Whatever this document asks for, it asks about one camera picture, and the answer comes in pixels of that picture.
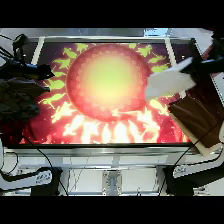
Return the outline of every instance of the display screen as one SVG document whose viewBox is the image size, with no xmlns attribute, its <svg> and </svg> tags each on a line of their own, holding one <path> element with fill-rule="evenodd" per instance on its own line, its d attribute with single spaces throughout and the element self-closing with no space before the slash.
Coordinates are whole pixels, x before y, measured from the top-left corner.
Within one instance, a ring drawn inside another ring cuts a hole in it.
<svg viewBox="0 0 224 224">
<path fill-rule="evenodd" d="M 171 67 L 165 43 L 44 43 L 38 64 L 55 77 L 23 133 L 36 144 L 187 142 L 167 110 L 179 95 L 144 99 L 148 77 Z"/>
</svg>

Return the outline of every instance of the screen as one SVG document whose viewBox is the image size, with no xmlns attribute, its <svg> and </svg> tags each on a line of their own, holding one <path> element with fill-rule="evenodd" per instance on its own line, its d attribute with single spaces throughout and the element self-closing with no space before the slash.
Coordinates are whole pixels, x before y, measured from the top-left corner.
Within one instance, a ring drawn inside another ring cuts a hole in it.
<svg viewBox="0 0 224 224">
<path fill-rule="evenodd" d="M 48 42 L 38 64 L 55 77 L 23 133 L 36 144 L 187 142 L 167 110 L 179 94 L 144 99 L 148 77 L 171 67 L 165 43 Z"/>
</svg>

